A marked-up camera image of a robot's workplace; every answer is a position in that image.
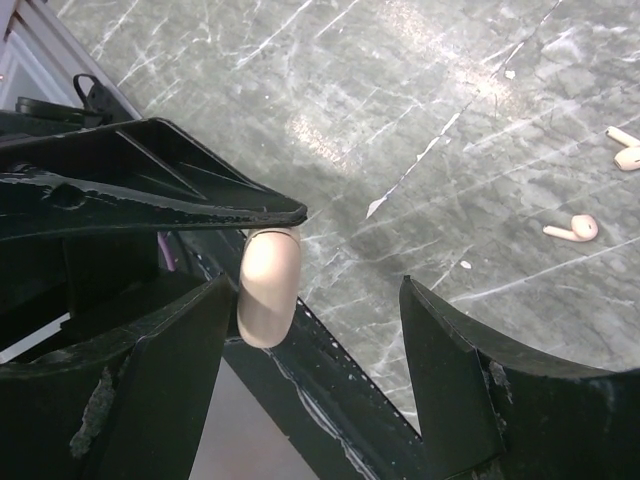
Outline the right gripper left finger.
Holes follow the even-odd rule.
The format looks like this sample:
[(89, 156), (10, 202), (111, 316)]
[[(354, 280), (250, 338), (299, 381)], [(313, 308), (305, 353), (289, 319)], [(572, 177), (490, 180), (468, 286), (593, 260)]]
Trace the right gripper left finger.
[(1, 367), (5, 479), (185, 479), (231, 310), (227, 277), (179, 274), (83, 317), (111, 330)]

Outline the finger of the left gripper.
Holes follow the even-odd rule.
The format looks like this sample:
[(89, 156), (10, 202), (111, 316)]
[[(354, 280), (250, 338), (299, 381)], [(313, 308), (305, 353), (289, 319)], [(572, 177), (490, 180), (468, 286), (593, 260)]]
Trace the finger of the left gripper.
[(1, 145), (1, 238), (295, 227), (307, 207), (162, 118)]

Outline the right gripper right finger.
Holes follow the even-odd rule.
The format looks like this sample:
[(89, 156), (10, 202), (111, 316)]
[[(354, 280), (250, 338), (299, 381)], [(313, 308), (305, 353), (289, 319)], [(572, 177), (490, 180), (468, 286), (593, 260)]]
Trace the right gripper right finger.
[(405, 277), (399, 306), (434, 479), (635, 479), (639, 373), (565, 360)]

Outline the pink earbud charging case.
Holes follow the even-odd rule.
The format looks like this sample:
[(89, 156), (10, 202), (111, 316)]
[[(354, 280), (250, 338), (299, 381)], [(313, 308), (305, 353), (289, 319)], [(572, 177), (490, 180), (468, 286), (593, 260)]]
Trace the pink earbud charging case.
[(240, 266), (237, 324), (250, 346), (273, 348), (286, 338), (296, 309), (301, 263), (296, 228), (249, 232)]

